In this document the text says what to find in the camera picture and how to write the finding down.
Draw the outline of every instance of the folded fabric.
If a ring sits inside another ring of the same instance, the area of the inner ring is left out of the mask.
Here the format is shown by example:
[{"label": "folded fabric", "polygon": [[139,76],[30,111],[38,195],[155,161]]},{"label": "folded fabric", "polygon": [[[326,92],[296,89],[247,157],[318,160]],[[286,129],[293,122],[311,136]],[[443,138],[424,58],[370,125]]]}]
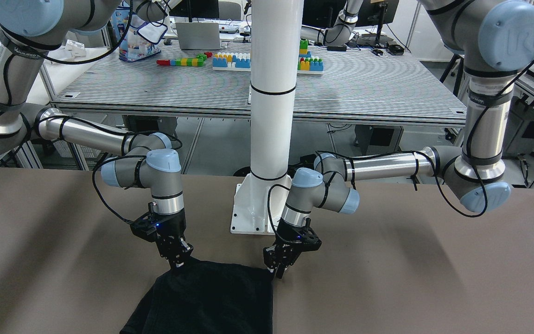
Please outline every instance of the folded fabric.
[{"label": "folded fabric", "polygon": [[191,258],[158,277],[121,334],[271,334],[271,274]]}]

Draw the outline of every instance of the silver laptop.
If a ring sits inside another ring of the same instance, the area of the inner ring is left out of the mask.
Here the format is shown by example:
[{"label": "silver laptop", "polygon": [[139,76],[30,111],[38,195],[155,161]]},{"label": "silver laptop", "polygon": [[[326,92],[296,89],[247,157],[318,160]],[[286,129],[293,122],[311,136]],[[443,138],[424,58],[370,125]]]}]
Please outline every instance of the silver laptop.
[{"label": "silver laptop", "polygon": [[178,45],[181,50],[219,50],[218,23],[176,22]]}]

